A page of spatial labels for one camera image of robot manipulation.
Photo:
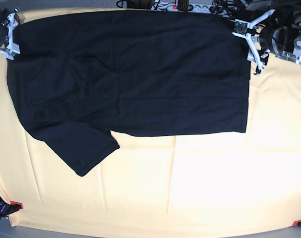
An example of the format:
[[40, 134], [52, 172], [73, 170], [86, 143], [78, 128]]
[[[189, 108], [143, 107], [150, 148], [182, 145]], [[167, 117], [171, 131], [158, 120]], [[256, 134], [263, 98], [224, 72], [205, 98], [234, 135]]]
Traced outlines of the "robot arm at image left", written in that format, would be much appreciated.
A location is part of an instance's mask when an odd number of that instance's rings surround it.
[[14, 57], [20, 54], [19, 45], [13, 41], [13, 31], [20, 25], [18, 12], [18, 8], [14, 11], [0, 9], [0, 54], [8, 60], [14, 60]]

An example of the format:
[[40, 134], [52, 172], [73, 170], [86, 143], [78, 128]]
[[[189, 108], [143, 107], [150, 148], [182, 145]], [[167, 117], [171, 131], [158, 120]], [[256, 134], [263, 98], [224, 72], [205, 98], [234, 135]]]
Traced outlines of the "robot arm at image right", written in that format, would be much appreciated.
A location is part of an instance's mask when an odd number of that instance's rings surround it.
[[267, 65], [269, 55], [301, 65], [301, 7], [286, 6], [271, 9], [249, 22], [251, 39], [256, 39], [260, 49], [253, 56], [260, 75]]

